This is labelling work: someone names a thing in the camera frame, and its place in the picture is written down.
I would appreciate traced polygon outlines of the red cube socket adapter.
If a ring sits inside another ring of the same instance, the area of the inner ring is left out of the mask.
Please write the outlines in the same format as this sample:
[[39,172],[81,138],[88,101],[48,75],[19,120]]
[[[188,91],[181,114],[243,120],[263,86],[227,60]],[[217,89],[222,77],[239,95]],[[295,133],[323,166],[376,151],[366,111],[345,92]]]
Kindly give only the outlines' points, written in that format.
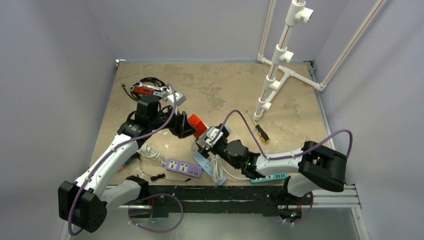
[[188,122],[196,130],[196,133],[193,134],[196,139],[198,139],[209,128],[196,114],[192,114],[188,118]]

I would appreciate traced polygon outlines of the white cube power socket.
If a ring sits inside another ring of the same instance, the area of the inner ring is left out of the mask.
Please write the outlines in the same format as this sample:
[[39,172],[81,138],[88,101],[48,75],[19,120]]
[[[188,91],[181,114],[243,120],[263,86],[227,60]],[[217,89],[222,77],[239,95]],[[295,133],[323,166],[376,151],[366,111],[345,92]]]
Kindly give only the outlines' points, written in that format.
[[209,150],[214,142],[213,139],[216,137],[216,135],[218,134],[219,129],[211,126],[209,127],[196,141],[196,145],[198,146],[199,149],[206,149]]

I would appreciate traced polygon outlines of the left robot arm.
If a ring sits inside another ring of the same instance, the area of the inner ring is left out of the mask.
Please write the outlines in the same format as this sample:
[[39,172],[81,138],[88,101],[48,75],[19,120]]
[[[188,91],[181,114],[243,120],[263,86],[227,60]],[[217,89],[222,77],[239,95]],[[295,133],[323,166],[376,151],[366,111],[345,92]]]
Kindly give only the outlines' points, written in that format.
[[197,130],[189,123],[186,112],[179,112],[186,97],[171,93],[165,100],[168,109],[159,108],[160,99],[144,95],[126,121],[119,127],[113,141],[99,159],[76,180],[64,181],[58,188],[59,217],[67,221],[68,232],[76,236],[82,231],[99,229],[111,211],[134,201],[142,205],[151,198],[148,181],[131,175],[118,186],[107,188],[115,174],[155,133],[168,129],[183,139]]

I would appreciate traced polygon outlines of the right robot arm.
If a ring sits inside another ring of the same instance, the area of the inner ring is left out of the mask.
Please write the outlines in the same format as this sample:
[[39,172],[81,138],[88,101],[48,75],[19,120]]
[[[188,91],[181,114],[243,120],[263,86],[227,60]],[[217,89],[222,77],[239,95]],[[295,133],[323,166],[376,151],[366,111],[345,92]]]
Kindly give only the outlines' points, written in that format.
[[[324,145],[340,133],[349,136],[346,153]],[[206,158],[209,154],[218,155],[249,179],[292,173],[280,191],[282,200],[288,204],[314,190],[340,193],[345,189],[347,160],[353,144],[353,134],[348,129],[339,129],[319,143],[305,141],[298,149],[272,154],[252,152],[239,139],[228,141],[228,135],[225,129],[210,127],[195,141],[198,152]]]

